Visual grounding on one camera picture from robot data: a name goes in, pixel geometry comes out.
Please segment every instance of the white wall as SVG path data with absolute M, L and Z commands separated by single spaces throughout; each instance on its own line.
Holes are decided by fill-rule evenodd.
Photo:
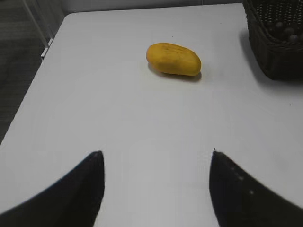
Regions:
M 202 0 L 62 0 L 66 14 L 83 11 L 201 5 Z
M 203 0 L 204 5 L 211 5 L 211 4 L 226 4 L 226 3 L 238 3 L 243 2 L 243 0 Z

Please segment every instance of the table surface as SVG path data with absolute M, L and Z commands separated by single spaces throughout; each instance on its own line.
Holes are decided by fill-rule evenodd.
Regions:
M 195 51 L 200 80 L 152 70 L 158 42 Z M 212 151 L 303 206 L 303 83 L 272 81 L 241 4 L 67 16 L 0 147 L 0 212 L 103 150 L 95 226 L 217 227 Z

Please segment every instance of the wicker basket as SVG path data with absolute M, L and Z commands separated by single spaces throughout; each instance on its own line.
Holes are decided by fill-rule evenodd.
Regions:
M 271 79 L 303 78 L 303 43 L 272 36 L 266 23 L 296 23 L 303 31 L 303 0 L 244 0 L 250 45 L 257 62 Z

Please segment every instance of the gray carpet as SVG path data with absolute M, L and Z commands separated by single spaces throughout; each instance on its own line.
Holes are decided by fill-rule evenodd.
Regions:
M 21 0 L 0 0 L 0 143 L 41 64 L 43 50 Z

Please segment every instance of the mango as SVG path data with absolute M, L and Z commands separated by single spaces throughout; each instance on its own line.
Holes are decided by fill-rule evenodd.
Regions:
M 199 57 L 190 49 L 175 44 L 150 46 L 146 59 L 156 70 L 168 74 L 196 76 L 201 70 Z

